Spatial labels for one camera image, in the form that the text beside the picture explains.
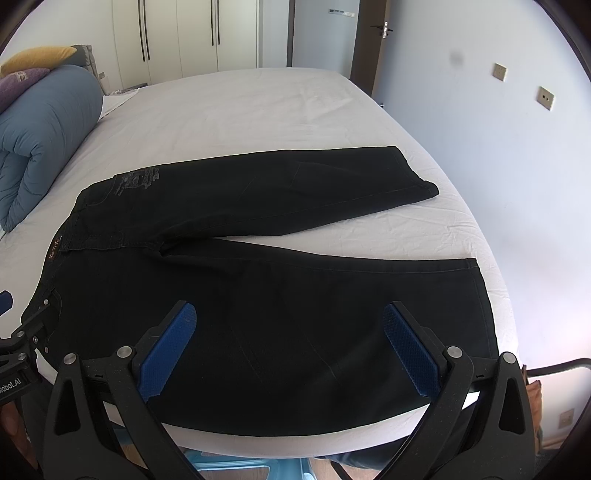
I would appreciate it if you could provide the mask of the person's left hand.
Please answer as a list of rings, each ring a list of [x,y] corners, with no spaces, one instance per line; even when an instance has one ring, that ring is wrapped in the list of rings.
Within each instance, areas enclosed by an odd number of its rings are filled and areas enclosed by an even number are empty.
[[[1,407],[1,425],[13,445],[34,468],[38,468],[34,449],[27,437],[24,421],[14,402]]]

